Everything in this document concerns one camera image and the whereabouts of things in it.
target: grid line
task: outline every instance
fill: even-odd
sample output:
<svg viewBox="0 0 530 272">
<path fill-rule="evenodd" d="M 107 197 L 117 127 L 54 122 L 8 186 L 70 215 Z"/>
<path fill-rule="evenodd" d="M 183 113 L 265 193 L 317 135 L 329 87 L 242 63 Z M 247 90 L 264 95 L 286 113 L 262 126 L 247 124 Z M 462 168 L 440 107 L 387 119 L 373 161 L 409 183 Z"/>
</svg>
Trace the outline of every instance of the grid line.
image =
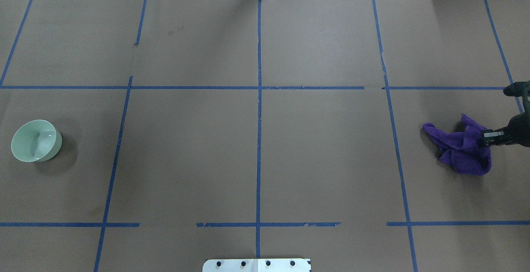
<svg viewBox="0 0 530 272">
<path fill-rule="evenodd" d="M 260 252 L 260 223 L 261 223 L 261 2 L 258 0 L 258 148 L 256 167 L 256 258 L 261 257 Z"/>
<path fill-rule="evenodd" d="M 207 222 L 196 223 L 197 227 L 257 227 L 255 222 Z M 334 227 L 340 225 L 339 222 L 260 222 L 260 227 Z"/>
<path fill-rule="evenodd" d="M 0 227 L 102 227 L 100 222 L 0 222 Z M 140 223 L 107 223 L 106 227 L 140 227 Z"/>
<path fill-rule="evenodd" d="M 140 43 L 140 36 L 142 36 L 142 27 L 144 26 L 144 15 L 145 15 L 145 6 L 147 5 L 147 0 L 144 0 L 144 5 L 142 6 L 142 15 L 140 15 L 140 24 L 138 25 L 138 35 L 136 35 L 136 42 L 134 45 Z"/>
<path fill-rule="evenodd" d="M 524 220 L 498 220 L 498 221 L 411 221 L 412 226 L 442 226 L 442 225 L 530 225 Z M 407 226 L 407 222 L 390 221 L 386 226 Z"/>
<path fill-rule="evenodd" d="M 497 43 L 497 47 L 499 48 L 500 57 L 502 58 L 502 63 L 504 64 L 504 68 L 506 70 L 506 74 L 508 75 L 508 79 L 510 81 L 510 84 L 513 84 L 513 78 L 511 77 L 510 67 L 508 66 L 508 61 L 506 61 L 506 56 L 504 55 L 504 50 L 502 49 L 502 45 L 499 40 L 499 36 L 497 35 L 494 19 L 491 16 L 490 12 L 490 5 L 488 4 L 488 0 L 484 0 L 484 6 L 486 7 L 486 13 L 488 13 L 488 19 L 490 20 L 491 30 L 494 33 L 495 41 Z M 521 101 L 517 97 L 515 97 L 515 101 L 517 102 L 517 107 L 519 108 L 519 112 L 523 113 L 523 107 L 521 106 Z"/>
<path fill-rule="evenodd" d="M 22 28 L 24 27 L 24 23 L 26 22 L 26 19 L 28 18 L 28 14 L 30 12 L 32 3 L 33 3 L 33 0 L 29 0 L 28 6 L 26 7 L 26 11 L 24 12 L 24 16 L 22 17 L 22 21 L 20 22 L 19 30 L 17 31 L 17 36 L 15 36 L 15 40 L 13 41 L 13 46 L 11 47 L 11 51 L 9 51 L 9 56 L 7 57 L 7 61 L 4 66 L 4 71 L 2 72 L 2 77 L 0 77 L 0 86 L 4 84 L 4 79 L 7 74 L 7 69 L 9 68 L 9 64 L 11 64 L 11 58 L 13 57 L 13 54 L 15 53 L 15 49 L 17 48 L 17 43 L 19 42 L 19 37 L 20 37 L 20 34 L 22 33 Z"/>
<path fill-rule="evenodd" d="M 112 189 L 114 188 L 114 177 L 116 176 L 116 168 L 118 166 L 118 156 L 120 154 L 121 138 L 123 136 L 123 127 L 125 125 L 125 116 L 127 115 L 127 106 L 129 104 L 129 97 L 131 93 L 132 84 L 133 84 L 133 78 L 131 76 L 129 78 L 129 86 L 127 87 L 127 94 L 125 95 L 125 103 L 123 104 L 123 113 L 121 115 L 120 131 L 118 132 L 118 142 L 116 144 L 116 152 L 114 152 L 114 163 L 112 164 L 112 173 L 110 175 L 110 182 L 108 183 L 108 193 L 106 195 L 105 212 L 103 216 L 103 222 L 101 225 L 100 240 L 98 244 L 98 252 L 96 253 L 94 272 L 98 272 L 98 269 L 99 269 L 99 262 L 101 259 L 101 250 L 103 249 L 103 243 L 104 243 L 104 238 L 105 238 L 106 221 L 108 218 L 108 210 L 110 208 Z"/>
<path fill-rule="evenodd" d="M 390 112 L 390 123 L 392 125 L 392 135 L 394 137 L 394 146 L 396 150 L 397 158 L 397 168 L 399 170 L 399 175 L 401 179 L 401 194 L 403 196 L 403 206 L 405 208 L 405 219 L 407 220 L 407 231 L 409 234 L 409 246 L 410 254 L 412 257 L 412 268 L 414 272 L 418 272 L 418 265 L 416 262 L 416 249 L 414 248 L 414 238 L 412 236 L 412 226 L 410 224 L 410 214 L 409 214 L 409 203 L 407 201 L 407 190 L 405 188 L 405 178 L 403 177 L 403 166 L 401 165 L 401 155 L 399 150 L 398 133 L 396 131 L 396 125 L 394 120 L 394 110 L 392 108 L 392 98 L 390 96 L 390 85 L 388 84 L 388 74 L 386 72 L 386 65 L 383 59 L 383 41 L 381 38 L 381 29 L 379 28 L 379 18 L 377 17 L 377 5 L 375 0 L 371 0 L 373 5 L 373 17 L 375 18 L 375 27 L 377 30 L 377 40 L 379 42 L 379 54 L 381 56 L 381 66 L 383 67 L 384 79 L 385 79 L 385 90 L 386 90 L 386 99 L 388 101 L 388 111 Z"/>
</svg>

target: blue tape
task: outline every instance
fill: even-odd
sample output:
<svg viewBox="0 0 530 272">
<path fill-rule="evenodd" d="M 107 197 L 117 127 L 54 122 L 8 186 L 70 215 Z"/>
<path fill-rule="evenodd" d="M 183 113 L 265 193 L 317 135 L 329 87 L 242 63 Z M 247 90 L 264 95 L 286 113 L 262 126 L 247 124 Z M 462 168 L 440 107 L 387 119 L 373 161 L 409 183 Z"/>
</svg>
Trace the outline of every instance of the blue tape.
<svg viewBox="0 0 530 272">
<path fill-rule="evenodd" d="M 390 90 L 502 90 L 504 87 L 383 87 Z"/>
<path fill-rule="evenodd" d="M 100 222 L 0 222 L 0 227 L 101 227 Z M 140 227 L 140 223 L 107 223 L 106 227 Z"/>
<path fill-rule="evenodd" d="M 255 222 L 207 222 L 197 223 L 197 227 L 255 227 Z"/>
<path fill-rule="evenodd" d="M 508 62 L 506 61 L 506 57 L 504 55 L 504 50 L 502 49 L 502 45 L 500 44 L 499 36 L 497 35 L 496 29 L 495 29 L 495 23 L 494 19 L 491 16 L 490 12 L 490 4 L 488 4 L 488 0 L 484 0 L 484 5 L 486 6 L 486 12 L 488 13 L 488 19 L 490 20 L 491 29 L 494 32 L 495 41 L 497 43 L 497 47 L 499 48 L 500 56 L 502 58 L 502 63 L 504 63 L 504 68 L 506 70 L 506 73 L 508 74 L 508 79 L 511 84 L 513 84 L 513 78 L 511 77 L 510 68 L 508 66 Z M 517 103 L 517 107 L 519 108 L 519 112 L 523 113 L 523 106 L 521 105 L 521 101 L 519 99 L 515 98 L 515 102 Z"/>
<path fill-rule="evenodd" d="M 1 86 L 0 89 L 127 89 L 127 86 Z"/>
<path fill-rule="evenodd" d="M 4 84 L 4 79 L 7 74 L 7 69 L 9 68 L 9 64 L 11 64 L 11 58 L 13 57 L 13 54 L 15 53 L 15 48 L 17 47 L 17 43 L 19 42 L 20 33 L 22 32 L 24 23 L 26 22 L 26 19 L 28 18 L 28 13 L 30 12 L 32 2 L 33 0 L 29 0 L 28 6 L 26 7 L 26 11 L 24 12 L 24 16 L 22 17 L 19 30 L 17 31 L 17 36 L 15 36 L 15 41 L 13 42 L 13 46 L 11 47 L 11 51 L 9 52 L 9 56 L 7 57 L 7 61 L 4 66 L 4 72 L 2 72 L 2 77 L 0 77 L 0 86 Z"/>
<path fill-rule="evenodd" d="M 263 227 L 301 227 L 301 226 L 316 226 L 316 227 L 335 227 L 340 225 L 339 222 L 263 222 Z"/>
<path fill-rule="evenodd" d="M 321 86 L 268 86 L 262 87 L 266 90 L 364 90 L 364 87 L 321 87 Z"/>
<path fill-rule="evenodd" d="M 258 0 L 258 147 L 256 155 L 256 258 L 260 252 L 261 223 L 261 2 Z"/>
<path fill-rule="evenodd" d="M 259 87 L 247 86 L 133 86 L 131 89 L 190 89 L 190 90 L 257 90 Z"/>
<path fill-rule="evenodd" d="M 147 0 L 144 0 L 144 6 L 142 6 L 142 15 L 140 15 L 140 24 L 138 25 L 138 35 L 136 35 L 136 42 L 134 45 L 140 43 L 140 36 L 142 35 L 142 26 L 144 25 L 144 15 L 145 15 L 145 6 L 147 5 Z"/>
<path fill-rule="evenodd" d="M 396 150 L 397 158 L 397 167 L 399 169 L 399 175 L 401 179 L 401 193 L 403 195 L 403 206 L 405 207 L 405 218 L 407 219 L 407 231 L 409 233 L 409 245 L 410 245 L 410 254 L 412 257 L 412 268 L 414 272 L 418 272 L 418 264 L 416 261 L 416 249 L 414 248 L 414 238 L 412 236 L 412 227 L 410 225 L 410 214 L 409 214 L 409 203 L 407 201 L 407 190 L 405 189 L 405 178 L 403 177 L 403 166 L 401 165 L 401 155 L 399 151 L 398 143 L 398 133 L 396 131 L 395 120 L 394 120 L 394 110 L 392 108 L 392 98 L 390 97 L 390 85 L 388 85 L 388 74 L 386 72 L 386 65 L 383 59 L 383 42 L 381 39 L 381 30 L 379 28 L 379 18 L 377 17 L 377 6 L 375 0 L 371 0 L 373 5 L 373 17 L 375 18 L 375 27 L 377 30 L 377 40 L 379 42 L 379 54 L 381 56 L 381 65 L 383 67 L 384 79 L 385 79 L 385 88 L 386 88 L 386 99 L 388 100 L 388 111 L 390 112 L 390 123 L 392 124 L 392 134 L 394 136 L 394 146 Z"/>
<path fill-rule="evenodd" d="M 196 223 L 197 227 L 257 227 L 254 222 L 207 222 Z M 335 227 L 339 222 L 260 222 L 260 227 Z"/>
<path fill-rule="evenodd" d="M 110 200 L 112 197 L 112 189 L 114 187 L 114 177 L 116 176 L 116 168 L 118 166 L 118 156 L 121 148 L 121 138 L 123 135 L 123 127 L 125 125 L 125 116 L 127 115 L 127 106 L 129 105 L 129 96 L 133 84 L 132 76 L 129 77 L 129 85 L 127 87 L 127 94 L 125 95 L 125 103 L 123 104 L 123 113 L 121 115 L 120 131 L 118 133 L 118 142 L 116 144 L 116 152 L 114 152 L 114 163 L 112 164 L 112 173 L 110 175 L 110 182 L 108 183 L 108 193 L 106 195 L 105 212 L 103 216 L 103 225 L 101 226 L 100 240 L 98 244 L 98 252 L 96 254 L 96 261 L 94 264 L 94 272 L 99 269 L 99 262 L 101 259 L 101 250 L 103 249 L 103 242 L 105 238 L 106 221 L 108 218 L 108 209 L 110 208 Z"/>
<path fill-rule="evenodd" d="M 407 226 L 407 222 L 387 222 L 387 226 Z M 530 221 L 411 221 L 411 226 L 443 226 L 443 225 L 530 225 Z"/>
</svg>

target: table surface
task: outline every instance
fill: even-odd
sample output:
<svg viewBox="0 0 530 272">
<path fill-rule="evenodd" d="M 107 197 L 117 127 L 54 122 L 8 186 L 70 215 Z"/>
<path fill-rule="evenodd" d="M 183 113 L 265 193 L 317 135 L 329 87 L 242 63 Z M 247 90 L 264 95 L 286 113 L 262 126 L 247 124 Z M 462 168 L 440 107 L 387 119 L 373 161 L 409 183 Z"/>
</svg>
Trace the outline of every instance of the table surface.
<svg viewBox="0 0 530 272">
<path fill-rule="evenodd" d="M 0 2 L 0 270 L 528 270 L 530 150 L 463 176 L 421 128 L 520 112 L 530 0 Z"/>
</svg>

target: metal plate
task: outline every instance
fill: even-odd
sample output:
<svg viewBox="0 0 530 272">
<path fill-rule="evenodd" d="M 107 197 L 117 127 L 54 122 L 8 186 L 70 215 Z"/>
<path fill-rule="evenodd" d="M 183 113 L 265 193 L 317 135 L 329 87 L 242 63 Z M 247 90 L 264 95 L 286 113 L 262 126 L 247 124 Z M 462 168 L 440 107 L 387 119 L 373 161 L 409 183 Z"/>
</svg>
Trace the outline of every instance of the metal plate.
<svg viewBox="0 0 530 272">
<path fill-rule="evenodd" d="M 232 259 L 208 260 L 202 272 L 310 272 L 310 259 Z"/>
</svg>

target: purple towel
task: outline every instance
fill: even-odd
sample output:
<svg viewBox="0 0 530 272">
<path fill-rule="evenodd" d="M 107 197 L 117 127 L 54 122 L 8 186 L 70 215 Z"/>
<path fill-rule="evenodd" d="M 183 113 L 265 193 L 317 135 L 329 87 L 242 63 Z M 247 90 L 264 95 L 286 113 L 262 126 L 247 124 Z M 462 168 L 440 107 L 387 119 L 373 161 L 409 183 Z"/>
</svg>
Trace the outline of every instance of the purple towel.
<svg viewBox="0 0 530 272">
<path fill-rule="evenodd" d="M 464 114 L 462 123 L 465 125 L 464 132 L 447 134 L 432 123 L 424 124 L 424 130 L 440 148 L 441 162 L 452 165 L 459 174 L 482 176 L 491 169 L 490 147 L 479 146 L 481 131 L 486 128 Z"/>
</svg>

